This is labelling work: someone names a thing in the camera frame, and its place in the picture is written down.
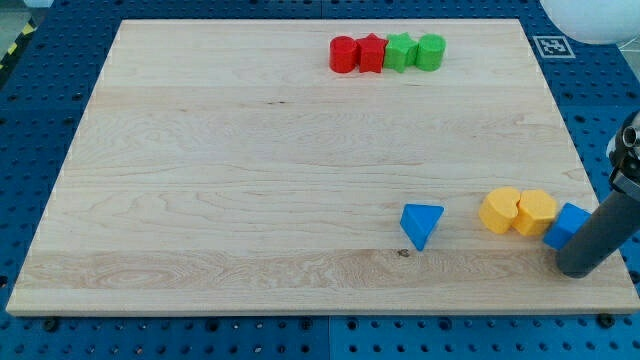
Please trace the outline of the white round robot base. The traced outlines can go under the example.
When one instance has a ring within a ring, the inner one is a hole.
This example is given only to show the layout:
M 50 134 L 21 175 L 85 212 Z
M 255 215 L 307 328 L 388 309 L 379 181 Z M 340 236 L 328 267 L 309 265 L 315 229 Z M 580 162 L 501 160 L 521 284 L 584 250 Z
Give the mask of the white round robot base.
M 540 0 L 551 22 L 573 40 L 614 44 L 639 36 L 639 0 Z

